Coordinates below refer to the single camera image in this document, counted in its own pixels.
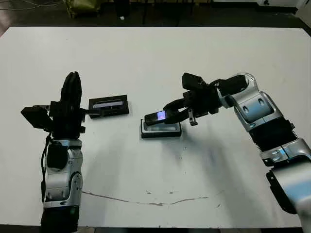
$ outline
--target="black device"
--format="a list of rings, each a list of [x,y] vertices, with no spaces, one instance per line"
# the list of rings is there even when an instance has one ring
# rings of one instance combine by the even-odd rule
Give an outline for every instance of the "black device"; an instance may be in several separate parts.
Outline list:
[[[90,115],[91,118],[108,117],[129,113],[126,95],[89,99],[88,109],[90,111],[99,111],[98,115]]]
[[[151,113],[151,114],[145,115],[145,123],[146,125],[159,124],[159,123],[164,122],[167,116],[168,116],[168,113],[165,110],[157,112],[157,113]]]
[[[182,133],[180,122],[174,124],[158,123],[147,125],[144,119],[140,120],[141,138],[180,137]]]

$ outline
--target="silver robot arm segment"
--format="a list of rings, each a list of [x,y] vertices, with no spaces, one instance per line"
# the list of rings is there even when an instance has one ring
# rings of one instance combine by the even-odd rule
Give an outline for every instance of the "silver robot arm segment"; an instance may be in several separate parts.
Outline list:
[[[271,98],[259,91],[255,78],[248,73],[237,75],[245,76],[247,87],[225,96],[217,88],[219,100],[225,108],[234,107],[261,150],[263,162],[273,166],[266,176],[281,208],[298,214],[304,232],[311,233],[311,149],[297,138],[294,125],[284,119]]]

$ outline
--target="robotic arm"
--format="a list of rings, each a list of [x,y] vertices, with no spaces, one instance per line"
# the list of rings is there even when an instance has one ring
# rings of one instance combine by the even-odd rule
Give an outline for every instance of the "robotic arm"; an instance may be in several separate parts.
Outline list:
[[[189,118],[197,125],[196,117],[218,113],[218,109],[233,107],[245,130],[259,148],[266,166],[271,191],[281,208],[298,214],[305,233],[311,233],[311,150],[304,139],[293,132],[294,125],[286,120],[271,98],[259,91],[255,78],[239,73],[227,80],[210,84],[192,74],[182,76],[182,99],[164,107],[166,124]],[[156,114],[145,116],[145,123],[159,123]]]
[[[85,115],[98,114],[80,108],[81,94],[79,74],[72,72],[66,77],[60,101],[21,111],[34,128],[49,132],[41,157],[42,233],[77,231],[83,183],[82,142],[78,138],[85,132],[81,126]]]

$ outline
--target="black cable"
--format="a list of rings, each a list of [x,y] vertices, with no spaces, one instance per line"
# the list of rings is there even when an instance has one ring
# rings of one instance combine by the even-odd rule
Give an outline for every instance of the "black cable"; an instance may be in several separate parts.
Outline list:
[[[45,139],[45,146],[44,146],[44,150],[42,152],[42,156],[41,156],[41,171],[42,171],[42,182],[41,182],[41,199],[42,199],[42,203],[44,202],[44,195],[45,195],[45,167],[44,167],[44,157],[47,154],[47,148],[49,145],[49,142],[51,140],[51,133],[49,133],[49,135],[46,137]]]

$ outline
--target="metal bracket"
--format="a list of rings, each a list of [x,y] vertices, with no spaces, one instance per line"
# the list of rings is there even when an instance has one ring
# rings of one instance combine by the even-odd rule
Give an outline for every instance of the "metal bracket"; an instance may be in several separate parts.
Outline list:
[[[283,116],[272,99],[266,93],[259,92],[253,75],[248,73],[239,73],[237,75],[245,76],[246,89],[228,96],[221,96],[218,89],[217,92],[220,102],[225,108],[232,106],[227,102],[227,99],[231,100],[234,111],[247,132],[270,120]]]
[[[260,156],[265,162],[272,161],[273,163],[293,159],[297,156],[306,156],[311,162],[311,149],[303,138],[298,138],[280,147],[262,152]]]
[[[195,117],[193,115],[193,109],[189,108],[188,109],[188,114],[189,114],[189,122],[191,126],[195,126],[198,124],[198,122],[196,122]]]

